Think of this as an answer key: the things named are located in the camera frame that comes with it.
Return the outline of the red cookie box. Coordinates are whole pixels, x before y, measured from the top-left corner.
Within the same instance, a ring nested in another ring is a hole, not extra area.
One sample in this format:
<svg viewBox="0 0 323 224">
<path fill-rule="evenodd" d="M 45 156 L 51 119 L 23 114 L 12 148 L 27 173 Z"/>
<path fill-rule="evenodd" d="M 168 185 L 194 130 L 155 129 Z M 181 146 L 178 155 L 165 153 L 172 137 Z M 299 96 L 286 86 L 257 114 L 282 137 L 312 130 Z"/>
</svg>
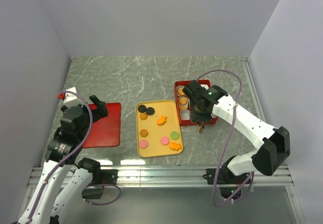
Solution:
<svg viewBox="0 0 323 224">
<path fill-rule="evenodd" d="M 179 118 L 179 123 L 180 126 L 194 126 L 197 125 L 196 123 L 191 122 L 191 119 L 189 121 L 182 121 L 180 119 L 180 110 L 179 110 L 179 105 L 178 105 L 178 97 L 176 94 L 176 87 L 178 85 L 183 85 L 186 86 L 188 83 L 190 82 L 190 80 L 185 80 L 185 81 L 176 81 L 174 83 L 174 95 L 175 95 L 175 103 L 176 103 L 176 107 L 177 107 L 177 114 L 178 114 L 178 118 Z M 198 80 L 198 83 L 201 84 L 207 84 L 209 87 L 211 86 L 210 81 L 208 79 L 202 79 L 202 80 Z M 205 125 L 210 125 L 210 124 L 215 124 L 218 121 L 218 117 L 216 117 L 215 115 L 212 115 L 212 121 L 205 123 Z"/>
</svg>

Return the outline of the maple leaf cookie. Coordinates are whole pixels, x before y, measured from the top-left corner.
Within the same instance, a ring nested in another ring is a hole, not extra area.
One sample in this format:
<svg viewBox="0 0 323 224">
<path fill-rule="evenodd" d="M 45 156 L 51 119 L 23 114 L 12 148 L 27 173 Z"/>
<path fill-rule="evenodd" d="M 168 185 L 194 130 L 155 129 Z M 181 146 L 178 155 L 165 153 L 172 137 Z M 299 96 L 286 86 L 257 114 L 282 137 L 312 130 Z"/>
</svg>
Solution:
<svg viewBox="0 0 323 224">
<path fill-rule="evenodd" d="M 178 102 L 181 105 L 186 105 L 188 103 L 188 100 L 187 100 L 186 97 L 181 96 L 181 97 L 178 98 Z"/>
</svg>

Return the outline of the red box lid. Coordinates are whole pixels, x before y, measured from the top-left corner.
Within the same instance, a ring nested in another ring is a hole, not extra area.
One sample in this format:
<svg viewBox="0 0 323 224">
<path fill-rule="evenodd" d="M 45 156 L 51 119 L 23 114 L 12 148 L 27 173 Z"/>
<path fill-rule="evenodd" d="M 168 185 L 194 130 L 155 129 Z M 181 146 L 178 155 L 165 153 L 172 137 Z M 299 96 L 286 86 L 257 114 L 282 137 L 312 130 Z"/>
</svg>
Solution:
<svg viewBox="0 0 323 224">
<path fill-rule="evenodd" d="M 121 104 L 106 104 L 109 115 L 92 126 L 83 148 L 117 147 L 120 145 Z"/>
</svg>

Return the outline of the steel tongs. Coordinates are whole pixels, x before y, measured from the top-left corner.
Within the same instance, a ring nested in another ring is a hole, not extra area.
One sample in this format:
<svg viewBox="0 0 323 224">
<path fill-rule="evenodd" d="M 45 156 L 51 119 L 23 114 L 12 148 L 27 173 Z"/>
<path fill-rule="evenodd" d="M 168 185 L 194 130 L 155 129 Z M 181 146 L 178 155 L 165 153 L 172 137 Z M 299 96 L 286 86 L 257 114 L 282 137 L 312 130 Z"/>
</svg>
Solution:
<svg viewBox="0 0 323 224">
<path fill-rule="evenodd" d="M 204 124 L 203 123 L 198 123 L 198 132 L 202 134 L 204 132 Z"/>
</svg>

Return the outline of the small orange fish cookie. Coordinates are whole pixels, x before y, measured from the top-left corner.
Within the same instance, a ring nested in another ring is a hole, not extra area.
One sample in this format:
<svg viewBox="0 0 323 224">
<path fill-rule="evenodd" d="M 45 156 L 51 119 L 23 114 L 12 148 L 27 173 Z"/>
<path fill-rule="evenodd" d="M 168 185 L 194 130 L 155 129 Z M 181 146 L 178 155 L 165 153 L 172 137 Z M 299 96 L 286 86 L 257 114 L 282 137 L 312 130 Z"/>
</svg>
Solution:
<svg viewBox="0 0 323 224">
<path fill-rule="evenodd" d="M 158 126 L 162 126 L 167 122 L 167 117 L 166 116 L 161 116 L 160 118 L 157 119 L 156 123 Z"/>
</svg>

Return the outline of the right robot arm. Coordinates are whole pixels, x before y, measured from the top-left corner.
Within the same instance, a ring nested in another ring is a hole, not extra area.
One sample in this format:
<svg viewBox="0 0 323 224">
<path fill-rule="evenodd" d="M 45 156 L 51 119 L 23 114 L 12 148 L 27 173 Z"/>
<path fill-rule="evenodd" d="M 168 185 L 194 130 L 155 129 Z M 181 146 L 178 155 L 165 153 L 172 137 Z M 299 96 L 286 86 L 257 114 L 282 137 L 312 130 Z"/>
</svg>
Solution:
<svg viewBox="0 0 323 224">
<path fill-rule="evenodd" d="M 219 86 L 205 89 L 193 80 L 184 87 L 183 92 L 199 116 L 215 115 L 225 120 L 255 147 L 254 151 L 233 156 L 223 164 L 221 174 L 225 182 L 234 183 L 240 175 L 255 171 L 272 176 L 289 157 L 289 131 L 283 126 L 276 128 L 257 118 Z"/>
</svg>

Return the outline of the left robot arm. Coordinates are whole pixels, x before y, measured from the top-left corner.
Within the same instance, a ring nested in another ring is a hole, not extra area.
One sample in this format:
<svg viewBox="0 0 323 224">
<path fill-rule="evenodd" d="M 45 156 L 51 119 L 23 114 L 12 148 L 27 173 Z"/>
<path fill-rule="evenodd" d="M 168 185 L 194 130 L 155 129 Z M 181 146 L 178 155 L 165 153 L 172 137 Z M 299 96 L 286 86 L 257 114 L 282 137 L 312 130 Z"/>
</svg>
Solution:
<svg viewBox="0 0 323 224">
<path fill-rule="evenodd" d="M 61 125 L 47 146 L 41 177 L 18 223 L 62 223 L 70 203 L 89 184 L 95 185 L 101 180 L 98 161 L 84 158 L 76 164 L 75 159 L 93 124 L 109 115 L 106 103 L 92 95 L 89 99 L 95 109 L 91 109 L 77 93 L 64 91 L 59 94 L 62 100 L 71 96 L 77 99 L 73 103 L 63 103 Z"/>
</svg>

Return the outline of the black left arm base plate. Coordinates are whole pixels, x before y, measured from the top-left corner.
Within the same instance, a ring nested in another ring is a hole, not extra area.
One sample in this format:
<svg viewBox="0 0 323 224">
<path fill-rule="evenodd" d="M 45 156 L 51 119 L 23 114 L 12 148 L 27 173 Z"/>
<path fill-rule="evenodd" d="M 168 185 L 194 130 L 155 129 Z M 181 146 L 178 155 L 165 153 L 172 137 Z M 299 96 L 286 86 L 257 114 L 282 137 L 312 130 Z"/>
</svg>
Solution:
<svg viewBox="0 0 323 224">
<path fill-rule="evenodd" d="M 118 170 L 99 170 L 93 174 L 91 185 L 110 184 L 115 185 L 117 183 Z"/>
</svg>

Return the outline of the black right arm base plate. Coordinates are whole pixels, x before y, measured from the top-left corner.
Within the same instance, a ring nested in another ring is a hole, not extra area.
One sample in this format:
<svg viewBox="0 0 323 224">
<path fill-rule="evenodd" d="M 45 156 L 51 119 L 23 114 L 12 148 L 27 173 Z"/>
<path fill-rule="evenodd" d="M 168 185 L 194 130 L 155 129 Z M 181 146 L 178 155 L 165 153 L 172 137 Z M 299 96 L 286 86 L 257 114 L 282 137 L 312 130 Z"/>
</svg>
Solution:
<svg viewBox="0 0 323 224">
<path fill-rule="evenodd" d="M 206 173 L 202 176 L 207 181 L 208 185 L 213 185 L 217 169 L 206 169 Z M 218 185 L 240 185 L 242 184 L 251 173 L 244 173 L 236 176 L 229 169 L 220 168 L 218 174 Z"/>
</svg>

